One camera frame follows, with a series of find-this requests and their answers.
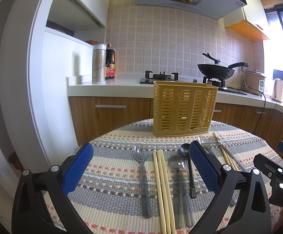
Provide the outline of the wooden chopstick pair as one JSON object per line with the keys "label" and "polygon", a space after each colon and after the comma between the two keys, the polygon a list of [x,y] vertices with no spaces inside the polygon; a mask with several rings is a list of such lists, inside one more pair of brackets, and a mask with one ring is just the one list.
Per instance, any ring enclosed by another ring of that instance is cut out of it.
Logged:
{"label": "wooden chopstick pair", "polygon": [[233,170],[237,171],[238,168],[237,168],[236,164],[234,163],[234,161],[232,160],[230,155],[227,153],[227,151],[224,149],[222,141],[217,137],[216,133],[214,133],[214,137],[215,137],[215,140],[217,141],[217,143],[219,144],[219,148],[222,151],[222,154],[223,154],[225,161],[232,167]]}

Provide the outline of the clear grey plastic spoon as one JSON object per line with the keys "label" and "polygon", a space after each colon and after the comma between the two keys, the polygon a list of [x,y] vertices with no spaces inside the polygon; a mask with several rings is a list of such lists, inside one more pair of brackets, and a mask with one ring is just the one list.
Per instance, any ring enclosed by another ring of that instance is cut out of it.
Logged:
{"label": "clear grey plastic spoon", "polygon": [[176,230],[183,228],[183,202],[182,202],[182,186],[181,186],[181,170],[182,158],[180,155],[174,154],[168,159],[168,166],[174,171],[173,177],[173,200],[174,200],[174,218]]}

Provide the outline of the black plastic spoon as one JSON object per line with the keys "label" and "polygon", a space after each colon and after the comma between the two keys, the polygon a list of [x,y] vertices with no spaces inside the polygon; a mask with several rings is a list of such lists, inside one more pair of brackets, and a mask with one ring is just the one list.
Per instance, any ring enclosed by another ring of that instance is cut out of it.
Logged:
{"label": "black plastic spoon", "polygon": [[190,159],[190,154],[189,154],[189,146],[190,146],[189,143],[182,144],[180,146],[180,153],[187,160],[188,169],[189,169],[190,198],[194,199],[197,197],[197,194],[196,194],[196,187],[194,184],[194,177],[193,177],[191,159]]}

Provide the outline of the clear grey plastic spork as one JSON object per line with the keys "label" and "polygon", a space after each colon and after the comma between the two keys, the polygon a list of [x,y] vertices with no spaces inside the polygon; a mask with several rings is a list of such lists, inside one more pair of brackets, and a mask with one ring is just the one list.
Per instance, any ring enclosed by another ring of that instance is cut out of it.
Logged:
{"label": "clear grey plastic spork", "polygon": [[142,151],[134,146],[133,158],[138,162],[139,165],[142,216],[146,219],[149,219],[152,217],[152,208],[150,204],[150,194],[148,190],[147,174],[145,168],[145,162],[148,159],[148,152]]}

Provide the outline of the cream electric kettle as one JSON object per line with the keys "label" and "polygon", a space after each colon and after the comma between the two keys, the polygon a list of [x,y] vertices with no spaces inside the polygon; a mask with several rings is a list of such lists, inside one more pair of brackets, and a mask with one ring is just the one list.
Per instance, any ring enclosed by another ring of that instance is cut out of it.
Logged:
{"label": "cream electric kettle", "polygon": [[274,81],[272,99],[274,101],[281,103],[282,98],[283,98],[283,81],[281,79],[277,78]]}

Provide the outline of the clear plastic utensil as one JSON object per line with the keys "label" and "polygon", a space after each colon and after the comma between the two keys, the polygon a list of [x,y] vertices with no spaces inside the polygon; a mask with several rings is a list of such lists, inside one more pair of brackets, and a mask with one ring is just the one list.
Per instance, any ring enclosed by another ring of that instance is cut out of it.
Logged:
{"label": "clear plastic utensil", "polygon": [[215,155],[215,152],[219,150],[219,143],[214,136],[198,136],[197,141],[208,154]]}

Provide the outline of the beige rice cooker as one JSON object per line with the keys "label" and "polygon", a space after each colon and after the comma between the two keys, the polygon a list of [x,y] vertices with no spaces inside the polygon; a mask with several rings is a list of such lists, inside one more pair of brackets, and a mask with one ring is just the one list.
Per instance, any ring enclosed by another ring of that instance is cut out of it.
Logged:
{"label": "beige rice cooker", "polygon": [[243,87],[243,89],[250,94],[262,96],[265,87],[265,79],[265,74],[260,73],[257,70],[246,71],[245,86]]}

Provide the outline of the striped woven table mat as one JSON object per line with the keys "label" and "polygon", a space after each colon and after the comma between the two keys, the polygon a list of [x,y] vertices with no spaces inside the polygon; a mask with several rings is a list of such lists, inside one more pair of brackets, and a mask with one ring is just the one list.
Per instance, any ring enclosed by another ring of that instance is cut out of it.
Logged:
{"label": "striped woven table mat", "polygon": [[[94,154],[76,189],[68,197],[93,233],[160,233],[153,153],[162,150],[165,159],[179,152],[184,143],[198,136],[217,137],[239,161],[239,169],[251,170],[253,159],[263,154],[283,167],[282,158],[260,137],[213,121],[209,132],[184,137],[155,137],[153,121],[145,119],[108,132],[91,143]],[[142,216],[138,163],[133,147],[148,151],[147,172],[152,217]]]}

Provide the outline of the yellow plastic utensil basket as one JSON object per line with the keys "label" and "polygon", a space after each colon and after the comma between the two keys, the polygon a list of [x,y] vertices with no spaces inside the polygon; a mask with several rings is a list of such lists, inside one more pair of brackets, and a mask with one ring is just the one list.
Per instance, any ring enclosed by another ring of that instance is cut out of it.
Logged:
{"label": "yellow plastic utensil basket", "polygon": [[206,83],[154,82],[153,134],[176,137],[209,131],[218,88]]}

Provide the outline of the dark soy sauce bottle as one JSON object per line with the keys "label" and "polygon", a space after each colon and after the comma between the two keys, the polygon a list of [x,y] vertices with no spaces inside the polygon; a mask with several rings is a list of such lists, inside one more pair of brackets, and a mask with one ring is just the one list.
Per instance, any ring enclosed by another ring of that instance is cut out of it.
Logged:
{"label": "dark soy sauce bottle", "polygon": [[106,79],[114,79],[116,74],[116,50],[107,44],[106,50]]}

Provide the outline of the steel thermos flask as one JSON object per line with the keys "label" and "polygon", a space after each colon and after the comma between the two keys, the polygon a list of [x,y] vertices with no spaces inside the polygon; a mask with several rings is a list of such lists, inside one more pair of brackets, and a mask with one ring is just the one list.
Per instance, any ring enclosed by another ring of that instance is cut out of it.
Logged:
{"label": "steel thermos flask", "polygon": [[105,67],[106,67],[107,46],[105,44],[95,44],[93,46],[92,60],[92,81],[105,82]]}

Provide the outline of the orange wall cabinet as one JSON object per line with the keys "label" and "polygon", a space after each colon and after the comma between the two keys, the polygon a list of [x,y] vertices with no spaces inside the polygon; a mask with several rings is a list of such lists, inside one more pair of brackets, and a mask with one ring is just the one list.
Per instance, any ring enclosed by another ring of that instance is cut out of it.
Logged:
{"label": "orange wall cabinet", "polygon": [[253,24],[247,22],[246,20],[241,20],[235,24],[226,26],[225,28],[234,31],[235,33],[238,33],[239,35],[249,39],[252,42],[264,41],[269,39],[267,35],[263,33],[262,30],[255,27]]}

